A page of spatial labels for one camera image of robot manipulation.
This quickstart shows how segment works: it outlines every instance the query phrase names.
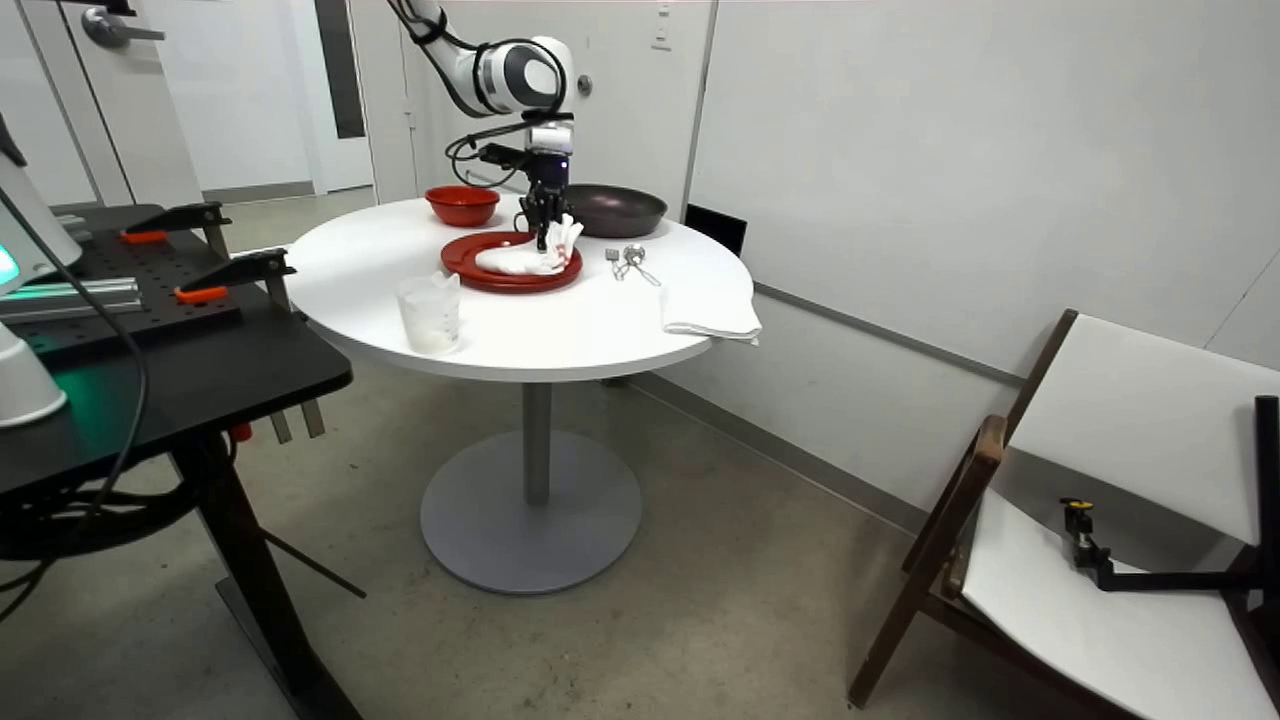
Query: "table pedestal base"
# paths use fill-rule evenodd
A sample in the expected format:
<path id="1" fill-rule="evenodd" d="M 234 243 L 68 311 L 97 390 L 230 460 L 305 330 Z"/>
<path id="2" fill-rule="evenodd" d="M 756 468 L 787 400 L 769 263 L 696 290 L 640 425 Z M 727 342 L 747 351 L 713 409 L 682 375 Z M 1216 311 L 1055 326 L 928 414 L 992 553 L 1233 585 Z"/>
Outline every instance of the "table pedestal base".
<path id="1" fill-rule="evenodd" d="M 419 526 L 462 579 L 533 597 L 599 576 L 640 526 L 640 484 L 606 443 L 551 432 L 549 495 L 530 498 L 526 432 L 454 455 L 426 493 Z"/>

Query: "gray floor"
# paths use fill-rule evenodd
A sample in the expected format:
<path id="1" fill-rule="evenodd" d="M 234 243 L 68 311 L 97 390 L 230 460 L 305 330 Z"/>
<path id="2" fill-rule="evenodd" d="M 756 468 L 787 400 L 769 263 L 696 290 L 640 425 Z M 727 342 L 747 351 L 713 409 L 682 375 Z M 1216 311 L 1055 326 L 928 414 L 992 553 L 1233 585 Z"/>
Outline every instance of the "gray floor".
<path id="1" fill-rule="evenodd" d="M 283 243 L 360 203 L 234 203 L 234 243 Z M 555 390 L 555 425 L 612 443 L 649 504 L 612 573 L 535 601 L 454 579 L 416 532 L 432 468 L 519 425 L 518 388 L 356 359 L 356 383 L 325 413 L 325 440 L 276 443 L 261 425 L 242 470 L 265 526 L 369 589 L 352 601 L 281 559 L 320 657 L 371 720 L 1067 714 L 932 619 L 909 632 L 874 707 L 851 713 L 844 680 L 902 589 L 909 532 L 640 383 Z M 171 468 L 128 478 L 165 484 Z M 213 592 L 222 576 L 195 514 L 60 562 L 0 628 L 0 714 L 288 714 Z"/>

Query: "white cloth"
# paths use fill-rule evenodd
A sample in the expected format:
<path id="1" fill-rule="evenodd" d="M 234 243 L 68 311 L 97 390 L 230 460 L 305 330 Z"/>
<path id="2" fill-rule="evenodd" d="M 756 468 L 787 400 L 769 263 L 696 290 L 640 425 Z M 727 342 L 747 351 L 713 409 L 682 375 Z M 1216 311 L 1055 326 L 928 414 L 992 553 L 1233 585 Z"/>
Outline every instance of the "white cloth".
<path id="1" fill-rule="evenodd" d="M 571 243 L 583 230 L 567 213 L 549 223 L 549 248 L 540 252 L 535 243 L 506 243 L 478 252 L 481 266 L 506 271 L 506 274 L 561 274 L 564 263 L 571 258 Z"/>
<path id="2" fill-rule="evenodd" d="M 663 295 L 663 330 L 762 342 L 753 274 L 699 254 L 653 266 Z"/>

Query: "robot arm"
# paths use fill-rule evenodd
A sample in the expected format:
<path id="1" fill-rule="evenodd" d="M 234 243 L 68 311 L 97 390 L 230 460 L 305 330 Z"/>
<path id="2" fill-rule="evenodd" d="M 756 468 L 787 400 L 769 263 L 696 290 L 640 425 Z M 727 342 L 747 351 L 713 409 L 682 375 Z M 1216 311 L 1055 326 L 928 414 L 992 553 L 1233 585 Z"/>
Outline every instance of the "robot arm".
<path id="1" fill-rule="evenodd" d="M 432 0 L 389 0 L 411 45 L 432 60 L 454 103 L 468 115 L 540 115 L 567 119 L 571 54 L 551 34 L 512 34 L 495 45 L 465 45 L 449 30 L 449 16 Z"/>
<path id="2" fill-rule="evenodd" d="M 411 45 L 432 60 L 454 103 L 468 115 L 509 115 L 519 110 L 526 124 L 473 133 L 454 142 L 449 158 L 462 158 L 462 146 L 478 146 L 487 136 L 526 128 L 530 146 L 484 142 L 478 158 L 499 164 L 530 175 L 526 215 L 530 230 L 543 248 L 549 223 L 561 219 L 561 188 L 567 182 L 571 156 L 571 54 L 551 34 L 512 34 L 495 45 L 465 45 L 449 30 L 449 16 L 432 13 L 432 0 L 389 0 L 400 16 Z"/>

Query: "table leg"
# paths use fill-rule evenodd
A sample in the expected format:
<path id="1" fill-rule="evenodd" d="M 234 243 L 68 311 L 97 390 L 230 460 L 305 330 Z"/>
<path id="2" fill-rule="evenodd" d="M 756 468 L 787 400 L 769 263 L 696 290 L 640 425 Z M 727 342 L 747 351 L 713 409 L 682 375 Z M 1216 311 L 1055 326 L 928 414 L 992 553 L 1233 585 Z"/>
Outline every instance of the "table leg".
<path id="1" fill-rule="evenodd" d="M 347 720 L 360 714 L 343 687 L 330 674 L 308 643 L 308 632 L 283 592 L 276 559 L 247 506 L 242 477 L 230 460 L 222 432 L 188 435 L 171 443 L 171 463 L 195 495 L 203 526 L 225 557 L 242 601 L 254 619 L 254 635 L 269 648 L 276 680 L 288 693 L 297 714 Z"/>
<path id="2" fill-rule="evenodd" d="M 454 455 L 426 493 L 432 557 L 492 592 L 561 592 L 599 576 L 640 526 L 640 484 L 618 450 L 551 432 L 551 383 L 526 388 L 526 432 Z"/>

